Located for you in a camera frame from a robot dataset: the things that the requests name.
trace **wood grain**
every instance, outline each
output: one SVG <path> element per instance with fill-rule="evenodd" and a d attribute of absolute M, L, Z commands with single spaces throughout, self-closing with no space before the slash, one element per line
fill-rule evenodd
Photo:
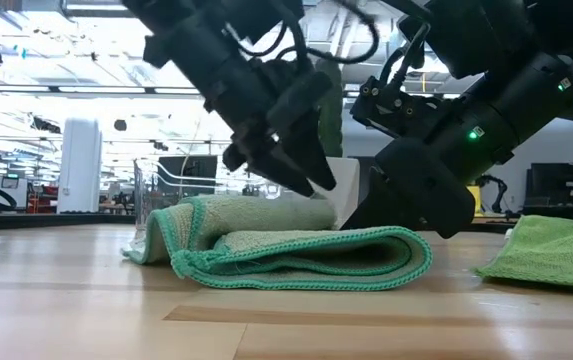
<path fill-rule="evenodd" d="M 330 293 L 205 289 L 123 261 L 133 230 L 0 232 L 0 359 L 573 359 L 573 291 L 470 273 L 499 235 L 425 234 L 426 276 Z"/>

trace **light green towel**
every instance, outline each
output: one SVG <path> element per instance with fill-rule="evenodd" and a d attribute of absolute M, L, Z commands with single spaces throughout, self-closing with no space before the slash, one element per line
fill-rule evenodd
<path fill-rule="evenodd" d="M 522 217 L 482 277 L 573 286 L 573 220 Z"/>
<path fill-rule="evenodd" d="M 404 285 L 431 265 L 429 245 L 401 227 L 330 231 L 325 200 L 188 198 L 156 210 L 138 264 L 170 261 L 180 277 L 216 288 L 375 291 Z"/>

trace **white column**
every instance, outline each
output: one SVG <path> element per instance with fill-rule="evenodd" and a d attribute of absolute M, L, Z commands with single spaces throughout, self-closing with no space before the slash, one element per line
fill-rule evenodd
<path fill-rule="evenodd" d="M 97 119 L 70 118 L 64 126 L 57 213 L 99 210 L 102 133 Z"/>

